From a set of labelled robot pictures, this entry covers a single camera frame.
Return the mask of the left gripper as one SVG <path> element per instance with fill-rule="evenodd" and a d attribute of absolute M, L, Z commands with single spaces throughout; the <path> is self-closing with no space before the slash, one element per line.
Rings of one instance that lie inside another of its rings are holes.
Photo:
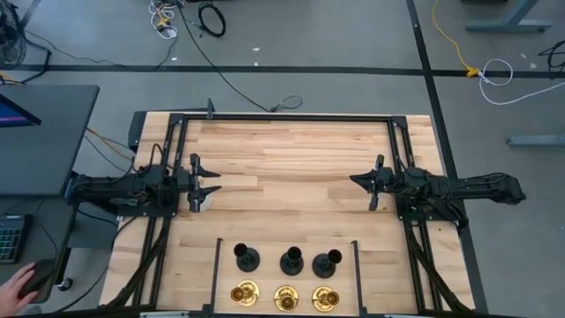
<path fill-rule="evenodd" d="M 203 178 L 219 178 L 221 174 L 205 170 L 200 166 L 200 157 L 192 153 L 190 154 L 190 169 L 187 170 L 183 166 L 177 169 L 177 191 L 187 195 L 189 208 L 192 212 L 200 212 L 201 201 L 207 196 L 222 187 L 214 185 L 210 187 L 200 187 L 199 177 Z"/>

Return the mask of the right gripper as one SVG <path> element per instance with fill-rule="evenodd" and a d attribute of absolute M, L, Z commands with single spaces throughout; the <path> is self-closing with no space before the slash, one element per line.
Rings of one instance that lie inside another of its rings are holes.
<path fill-rule="evenodd" d="M 386 188 L 392 185 L 394 172 L 391 168 L 384 166 L 384 156 L 378 155 L 372 170 L 363 174 L 351 175 L 350 179 L 367 192 L 370 192 L 369 210 L 375 211 L 378 207 L 378 195 L 381 192 L 385 192 Z"/>

